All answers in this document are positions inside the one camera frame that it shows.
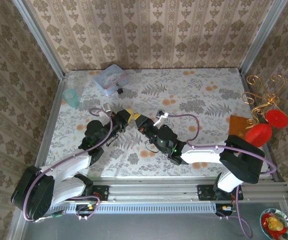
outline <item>clear plastic box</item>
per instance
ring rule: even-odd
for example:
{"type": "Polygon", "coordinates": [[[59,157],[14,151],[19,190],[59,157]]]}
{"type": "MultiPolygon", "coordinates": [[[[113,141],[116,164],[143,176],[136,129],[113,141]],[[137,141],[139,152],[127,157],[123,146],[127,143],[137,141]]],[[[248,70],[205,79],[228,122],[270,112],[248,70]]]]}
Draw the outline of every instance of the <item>clear plastic box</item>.
{"type": "Polygon", "coordinates": [[[110,96],[128,83],[128,76],[124,70],[113,64],[93,77],[93,80],[101,92],[110,96]]]}

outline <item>gold wire ornament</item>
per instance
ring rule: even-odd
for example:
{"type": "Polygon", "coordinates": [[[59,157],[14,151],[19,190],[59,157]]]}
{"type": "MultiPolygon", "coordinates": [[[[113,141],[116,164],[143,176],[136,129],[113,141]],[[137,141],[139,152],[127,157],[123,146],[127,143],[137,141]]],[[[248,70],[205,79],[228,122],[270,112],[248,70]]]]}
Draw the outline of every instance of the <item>gold wire ornament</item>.
{"type": "Polygon", "coordinates": [[[257,94],[253,94],[252,92],[246,91],[242,94],[242,100],[244,101],[244,103],[246,104],[254,104],[255,103],[255,98],[258,99],[262,99],[263,104],[258,105],[256,107],[254,107],[251,111],[251,114],[253,116],[253,119],[248,119],[247,123],[250,124],[250,126],[246,127],[246,129],[252,128],[253,126],[255,126],[256,124],[259,124],[259,119],[257,116],[262,116],[266,121],[266,113],[271,110],[272,108],[275,108],[279,111],[281,111],[282,113],[284,113],[287,117],[288,114],[286,114],[285,112],[283,112],[280,107],[279,104],[280,103],[286,103],[288,104],[288,101],[283,101],[279,98],[279,93],[281,92],[281,90],[283,89],[283,87],[286,84],[286,79],[284,77],[282,77],[279,74],[274,74],[272,76],[270,76],[269,81],[272,81],[274,83],[278,83],[278,82],[282,82],[281,87],[277,90],[276,93],[269,93],[267,91],[267,88],[265,87],[263,81],[260,79],[260,77],[256,76],[256,75],[249,75],[246,78],[246,81],[249,85],[253,86],[255,84],[257,84],[257,81],[260,82],[261,86],[264,89],[264,94],[263,96],[257,95],[257,94]]]}

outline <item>plastic container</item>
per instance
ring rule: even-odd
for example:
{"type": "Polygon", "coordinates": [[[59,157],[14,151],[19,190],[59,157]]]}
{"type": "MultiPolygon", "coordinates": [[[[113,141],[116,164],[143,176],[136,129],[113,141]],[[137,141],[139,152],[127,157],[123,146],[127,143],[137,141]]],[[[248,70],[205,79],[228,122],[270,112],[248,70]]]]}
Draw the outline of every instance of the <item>plastic container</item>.
{"type": "Polygon", "coordinates": [[[72,108],[76,108],[79,106],[78,95],[74,89],[69,88],[64,90],[62,93],[62,97],[65,100],[65,102],[72,108]]]}
{"type": "Polygon", "coordinates": [[[113,64],[93,77],[93,81],[101,92],[110,96],[128,83],[128,77],[124,70],[113,64]]]}

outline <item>gray floor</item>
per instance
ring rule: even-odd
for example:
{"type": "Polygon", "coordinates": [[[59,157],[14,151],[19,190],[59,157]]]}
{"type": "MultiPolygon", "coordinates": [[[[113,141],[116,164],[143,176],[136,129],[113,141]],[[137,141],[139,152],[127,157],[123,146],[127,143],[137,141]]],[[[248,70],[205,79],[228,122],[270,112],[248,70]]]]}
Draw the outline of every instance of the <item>gray floor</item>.
{"type": "MultiPolygon", "coordinates": [[[[240,204],[255,240],[267,240],[259,216],[274,203],[240,204]]],[[[95,214],[88,221],[75,215],[29,223],[25,240],[243,240],[237,219],[219,220],[213,214],[95,214]]]]}

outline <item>transparent cup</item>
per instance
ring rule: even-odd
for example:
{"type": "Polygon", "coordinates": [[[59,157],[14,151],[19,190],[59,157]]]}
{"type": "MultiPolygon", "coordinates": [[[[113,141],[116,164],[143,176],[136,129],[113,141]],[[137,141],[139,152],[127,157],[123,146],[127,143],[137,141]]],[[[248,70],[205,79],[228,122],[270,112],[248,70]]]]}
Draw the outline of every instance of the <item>transparent cup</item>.
{"type": "Polygon", "coordinates": [[[69,88],[64,90],[62,93],[62,97],[65,100],[65,102],[72,108],[76,108],[79,106],[78,95],[74,89],[69,88]]]}

